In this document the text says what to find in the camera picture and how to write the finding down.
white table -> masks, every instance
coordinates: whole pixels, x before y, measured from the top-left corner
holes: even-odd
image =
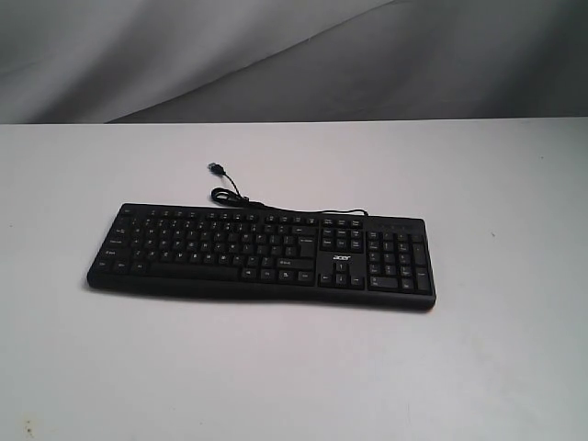
[[[428,313],[147,300],[123,202],[426,221]],[[588,119],[0,127],[0,439],[584,440]]]

keyboard cable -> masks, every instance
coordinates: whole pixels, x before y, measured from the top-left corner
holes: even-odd
[[[369,213],[364,209],[348,209],[348,210],[339,210],[339,209],[325,209],[322,211],[297,211],[294,209],[279,209],[277,207],[271,207],[269,205],[263,204],[261,202],[257,202],[254,200],[250,200],[247,196],[243,196],[237,188],[235,182],[231,179],[227,172],[225,172],[224,168],[220,164],[210,163],[209,164],[210,172],[218,177],[226,177],[231,181],[232,186],[235,188],[235,191],[229,190],[227,188],[216,187],[213,188],[210,192],[210,198],[213,202],[216,202],[219,205],[224,205],[225,207],[236,207],[239,209],[278,209],[282,211],[292,211],[292,212],[299,212],[299,213],[314,213],[314,214],[328,214],[328,213],[339,213],[339,214],[347,214],[347,213],[363,213],[364,216],[369,216]]]

space bar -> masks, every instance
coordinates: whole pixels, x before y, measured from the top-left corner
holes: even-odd
[[[152,264],[149,275],[154,277],[234,281],[238,279],[239,270],[237,268],[223,268],[221,266]]]

gray backdrop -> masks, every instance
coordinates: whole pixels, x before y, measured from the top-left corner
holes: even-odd
[[[583,0],[83,3],[2,3],[1,122],[588,115]]]

black keyboard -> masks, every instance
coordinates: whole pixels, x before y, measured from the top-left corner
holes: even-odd
[[[125,204],[87,275],[160,297],[429,309],[419,219]]]

